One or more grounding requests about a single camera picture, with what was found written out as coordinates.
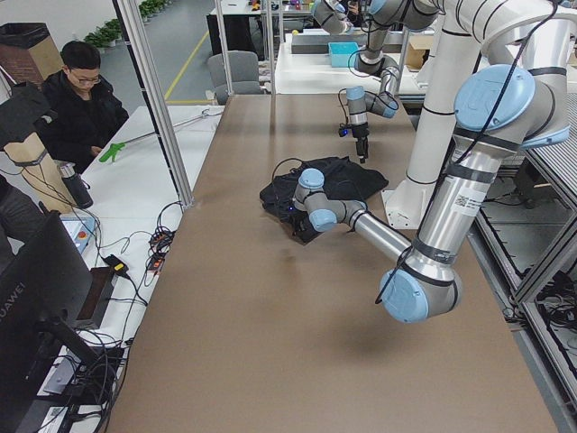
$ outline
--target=chair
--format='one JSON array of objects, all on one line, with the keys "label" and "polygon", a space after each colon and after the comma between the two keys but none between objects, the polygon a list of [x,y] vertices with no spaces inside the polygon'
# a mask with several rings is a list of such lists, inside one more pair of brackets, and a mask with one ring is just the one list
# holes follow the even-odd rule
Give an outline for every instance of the chair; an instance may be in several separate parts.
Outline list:
[{"label": "chair", "polygon": [[[228,51],[231,63],[231,81],[233,91],[239,95],[258,95],[263,93],[259,84],[259,58],[251,51]],[[208,59],[208,71],[215,87],[216,101],[219,105],[226,104],[228,88],[224,74],[222,54],[216,54]]]}]

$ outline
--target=yellow floor line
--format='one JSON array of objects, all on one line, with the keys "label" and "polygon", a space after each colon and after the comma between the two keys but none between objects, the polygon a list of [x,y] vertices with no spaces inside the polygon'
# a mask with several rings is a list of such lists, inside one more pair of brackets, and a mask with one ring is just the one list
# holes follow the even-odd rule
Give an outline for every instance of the yellow floor line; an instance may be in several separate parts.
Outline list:
[{"label": "yellow floor line", "polygon": [[210,104],[213,101],[210,99],[182,99],[182,100],[170,100],[164,101],[167,105],[177,105],[177,104]]},{"label": "yellow floor line", "polygon": [[192,52],[190,53],[190,55],[188,56],[187,61],[185,62],[184,65],[182,65],[182,68],[180,68],[180,71],[178,73],[178,75],[174,78],[174,81],[172,81],[172,84],[170,85],[169,89],[166,91],[166,93],[164,94],[164,99],[168,99],[170,97],[170,95],[172,94],[172,91],[174,90],[174,88],[177,86],[177,84],[179,83],[180,79],[182,78],[182,76],[184,75],[185,71],[188,68],[188,65],[190,64],[190,62],[194,59],[194,57],[197,55],[198,50],[200,49],[200,46],[203,44],[203,42],[206,40],[206,38],[208,37],[208,31],[206,31],[205,35],[202,37],[202,39],[200,40],[200,42],[197,44],[197,46],[195,47],[194,50],[192,50]]}]

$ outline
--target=brown table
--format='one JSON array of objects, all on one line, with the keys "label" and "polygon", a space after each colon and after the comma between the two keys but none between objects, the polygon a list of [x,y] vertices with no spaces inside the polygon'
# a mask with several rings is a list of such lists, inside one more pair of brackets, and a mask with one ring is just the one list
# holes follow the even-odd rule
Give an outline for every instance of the brown table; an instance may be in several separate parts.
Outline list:
[{"label": "brown table", "polygon": [[[374,305],[381,253],[344,226],[302,246],[264,213],[280,160],[356,159],[336,96],[272,101],[229,98],[108,431],[556,431],[468,243],[462,305],[403,325]],[[370,122],[367,167],[394,187],[413,129],[404,112]]]}]

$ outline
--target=water bottle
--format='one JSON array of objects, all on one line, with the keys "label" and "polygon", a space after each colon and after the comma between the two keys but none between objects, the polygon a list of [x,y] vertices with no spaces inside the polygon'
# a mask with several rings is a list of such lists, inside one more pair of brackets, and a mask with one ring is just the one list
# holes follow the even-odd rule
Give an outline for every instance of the water bottle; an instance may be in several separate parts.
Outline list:
[{"label": "water bottle", "polygon": [[80,175],[74,171],[74,164],[72,162],[65,162],[60,165],[60,175],[70,195],[76,201],[80,209],[86,209],[93,205],[92,198],[88,194],[88,190]]}]

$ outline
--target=trash bin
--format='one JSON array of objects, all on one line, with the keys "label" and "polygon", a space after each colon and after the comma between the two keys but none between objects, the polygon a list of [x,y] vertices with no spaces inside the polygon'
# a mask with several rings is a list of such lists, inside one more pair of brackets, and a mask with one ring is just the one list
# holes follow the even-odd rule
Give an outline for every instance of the trash bin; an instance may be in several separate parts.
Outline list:
[{"label": "trash bin", "polygon": [[45,23],[7,23],[0,26],[0,65],[17,83],[39,86],[62,58]]}]

